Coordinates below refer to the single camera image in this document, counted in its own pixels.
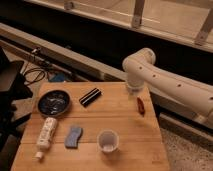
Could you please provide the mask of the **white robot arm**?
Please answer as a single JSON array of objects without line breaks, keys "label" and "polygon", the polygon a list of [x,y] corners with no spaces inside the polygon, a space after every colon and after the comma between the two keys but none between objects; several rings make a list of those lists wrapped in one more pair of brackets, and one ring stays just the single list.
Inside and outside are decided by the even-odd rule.
[{"label": "white robot arm", "polygon": [[139,91],[147,82],[193,110],[198,123],[213,129],[213,86],[160,69],[154,65],[155,61],[156,55],[150,48],[126,57],[122,67],[127,87]]}]

